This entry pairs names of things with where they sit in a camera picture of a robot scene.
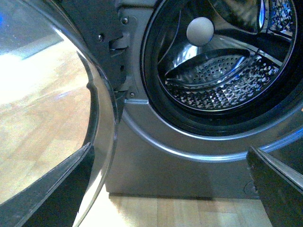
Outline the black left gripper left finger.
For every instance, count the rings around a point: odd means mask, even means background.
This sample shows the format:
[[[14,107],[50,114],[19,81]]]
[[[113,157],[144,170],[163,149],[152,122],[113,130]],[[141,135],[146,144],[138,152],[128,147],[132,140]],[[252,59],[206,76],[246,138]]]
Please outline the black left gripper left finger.
[[[87,143],[0,206],[2,227],[71,227],[95,157]]]

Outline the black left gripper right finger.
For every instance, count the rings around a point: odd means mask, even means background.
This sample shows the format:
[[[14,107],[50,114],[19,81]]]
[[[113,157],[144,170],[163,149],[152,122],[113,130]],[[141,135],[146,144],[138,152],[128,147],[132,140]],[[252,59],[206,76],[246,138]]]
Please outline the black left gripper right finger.
[[[303,175],[261,149],[247,156],[255,188],[274,227],[303,225]]]

